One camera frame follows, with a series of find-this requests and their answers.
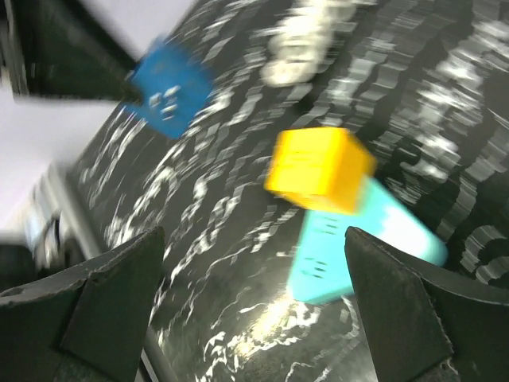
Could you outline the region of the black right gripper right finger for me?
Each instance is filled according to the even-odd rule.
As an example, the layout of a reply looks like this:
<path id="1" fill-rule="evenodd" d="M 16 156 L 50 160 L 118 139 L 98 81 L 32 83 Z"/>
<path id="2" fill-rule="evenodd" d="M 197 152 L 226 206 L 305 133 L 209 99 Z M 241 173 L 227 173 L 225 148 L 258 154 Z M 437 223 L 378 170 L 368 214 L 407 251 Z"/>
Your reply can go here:
<path id="1" fill-rule="evenodd" d="M 345 255 L 380 381 L 506 381 L 508 291 L 350 227 Z"/>

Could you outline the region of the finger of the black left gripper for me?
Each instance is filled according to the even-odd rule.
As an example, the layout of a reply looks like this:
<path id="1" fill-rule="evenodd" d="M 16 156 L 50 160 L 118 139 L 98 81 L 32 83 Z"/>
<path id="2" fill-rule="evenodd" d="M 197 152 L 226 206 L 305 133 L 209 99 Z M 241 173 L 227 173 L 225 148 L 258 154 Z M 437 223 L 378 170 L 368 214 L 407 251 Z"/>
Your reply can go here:
<path id="1" fill-rule="evenodd" d="M 81 1 L 1 3 L 1 78 L 15 96 L 138 103 L 136 65 Z"/>

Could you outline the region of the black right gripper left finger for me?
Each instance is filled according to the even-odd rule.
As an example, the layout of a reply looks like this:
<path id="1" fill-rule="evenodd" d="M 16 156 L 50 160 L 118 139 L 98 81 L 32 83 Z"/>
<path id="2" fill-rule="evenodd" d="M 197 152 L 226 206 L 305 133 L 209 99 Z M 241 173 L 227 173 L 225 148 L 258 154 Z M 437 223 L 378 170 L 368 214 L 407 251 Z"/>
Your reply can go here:
<path id="1" fill-rule="evenodd" d="M 1 247 L 1 379 L 132 381 L 165 235 L 132 240 L 44 278 L 24 246 Z"/>

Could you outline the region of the teal triangular power strip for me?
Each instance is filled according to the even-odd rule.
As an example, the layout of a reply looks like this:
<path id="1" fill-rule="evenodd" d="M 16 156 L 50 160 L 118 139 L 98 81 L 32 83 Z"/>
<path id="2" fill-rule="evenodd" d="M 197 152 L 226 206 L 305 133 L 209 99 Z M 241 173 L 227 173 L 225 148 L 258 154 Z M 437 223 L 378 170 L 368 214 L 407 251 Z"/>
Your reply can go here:
<path id="1" fill-rule="evenodd" d="M 345 234 L 357 227 L 434 265 L 447 259 L 445 244 L 375 179 L 367 182 L 355 215 L 305 213 L 287 290 L 293 299 L 319 305 L 353 293 L 345 256 Z"/>

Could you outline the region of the blue cube socket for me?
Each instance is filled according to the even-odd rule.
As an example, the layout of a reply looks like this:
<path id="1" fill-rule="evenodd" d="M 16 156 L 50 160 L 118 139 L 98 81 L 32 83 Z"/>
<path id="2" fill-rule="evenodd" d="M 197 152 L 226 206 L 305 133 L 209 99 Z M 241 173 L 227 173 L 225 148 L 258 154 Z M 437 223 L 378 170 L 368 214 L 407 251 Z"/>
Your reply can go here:
<path id="1" fill-rule="evenodd" d="M 171 138 L 180 138 L 213 90 L 211 73 L 173 40 L 158 38 L 139 61 L 130 82 L 142 92 L 126 111 Z"/>

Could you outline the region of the yellow cube socket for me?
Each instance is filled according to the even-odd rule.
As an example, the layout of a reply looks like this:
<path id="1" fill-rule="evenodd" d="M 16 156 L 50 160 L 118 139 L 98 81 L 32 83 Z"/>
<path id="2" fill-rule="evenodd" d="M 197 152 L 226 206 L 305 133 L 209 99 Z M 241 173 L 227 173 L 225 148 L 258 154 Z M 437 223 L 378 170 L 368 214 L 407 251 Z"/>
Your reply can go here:
<path id="1" fill-rule="evenodd" d="M 349 130 L 306 127 L 276 139 L 265 190 L 303 209 L 354 214 L 376 160 Z"/>

